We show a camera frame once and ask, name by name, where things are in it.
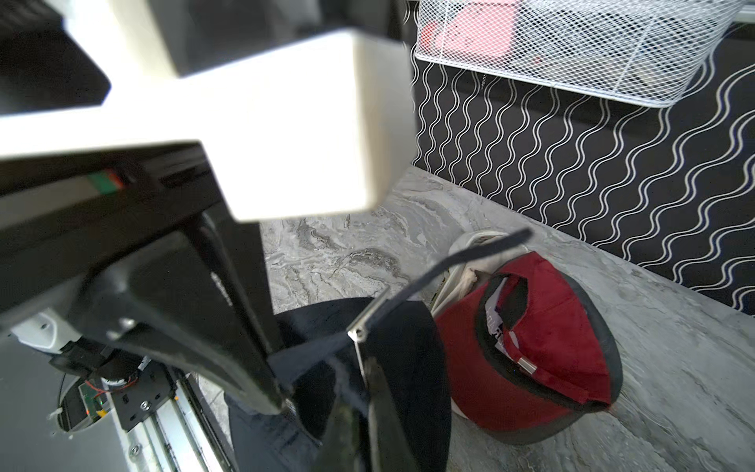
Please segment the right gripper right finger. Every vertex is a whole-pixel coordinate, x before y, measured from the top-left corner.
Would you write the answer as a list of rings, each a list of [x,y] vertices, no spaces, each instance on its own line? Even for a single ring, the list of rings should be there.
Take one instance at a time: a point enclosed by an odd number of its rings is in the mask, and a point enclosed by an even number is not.
[[[372,470],[419,471],[411,446],[405,437],[383,368],[376,358],[368,358],[364,372],[370,396],[368,430]]]

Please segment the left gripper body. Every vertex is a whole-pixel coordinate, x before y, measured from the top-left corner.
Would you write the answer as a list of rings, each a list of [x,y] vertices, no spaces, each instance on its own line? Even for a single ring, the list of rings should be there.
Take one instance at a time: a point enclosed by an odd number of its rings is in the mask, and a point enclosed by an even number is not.
[[[3,163],[2,330],[221,200],[197,145]]]

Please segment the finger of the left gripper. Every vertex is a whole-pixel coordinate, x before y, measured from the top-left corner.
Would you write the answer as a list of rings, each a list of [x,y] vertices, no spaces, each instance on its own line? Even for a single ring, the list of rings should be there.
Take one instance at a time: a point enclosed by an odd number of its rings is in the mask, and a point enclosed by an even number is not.
[[[236,221],[226,204],[218,203],[198,217],[197,245],[259,350],[265,354],[281,350],[259,224]]]
[[[229,288],[181,232],[97,273],[70,323],[87,338],[201,374],[249,408],[283,411],[284,395]]]

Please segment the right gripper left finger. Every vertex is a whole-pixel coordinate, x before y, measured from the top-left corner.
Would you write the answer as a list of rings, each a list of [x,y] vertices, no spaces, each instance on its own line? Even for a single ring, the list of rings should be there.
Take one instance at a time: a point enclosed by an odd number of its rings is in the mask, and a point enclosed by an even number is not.
[[[368,470],[363,448],[363,416],[342,395],[335,398],[317,457],[312,466],[318,472]]]

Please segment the navy baseball cap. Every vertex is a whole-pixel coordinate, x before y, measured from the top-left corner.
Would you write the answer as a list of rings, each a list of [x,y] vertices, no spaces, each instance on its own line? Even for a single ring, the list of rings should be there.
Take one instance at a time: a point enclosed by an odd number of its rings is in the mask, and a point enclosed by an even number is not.
[[[395,295],[337,299],[277,317],[271,367],[293,397],[265,414],[225,399],[242,471],[442,471],[451,436],[440,331],[417,294],[450,271],[514,249],[522,229],[447,256]]]

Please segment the red baseball cap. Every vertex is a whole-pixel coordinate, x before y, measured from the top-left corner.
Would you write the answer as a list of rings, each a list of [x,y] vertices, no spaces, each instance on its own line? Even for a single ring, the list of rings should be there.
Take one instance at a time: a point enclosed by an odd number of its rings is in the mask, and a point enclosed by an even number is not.
[[[536,252],[436,315],[451,406],[506,444],[533,444],[609,409],[621,354],[577,280]]]

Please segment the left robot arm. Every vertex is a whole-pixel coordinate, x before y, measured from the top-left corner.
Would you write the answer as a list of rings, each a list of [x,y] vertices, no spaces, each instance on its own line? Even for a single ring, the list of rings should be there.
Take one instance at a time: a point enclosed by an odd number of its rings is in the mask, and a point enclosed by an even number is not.
[[[149,358],[286,407],[261,231],[232,218],[198,144],[3,159],[1,328],[103,394]]]

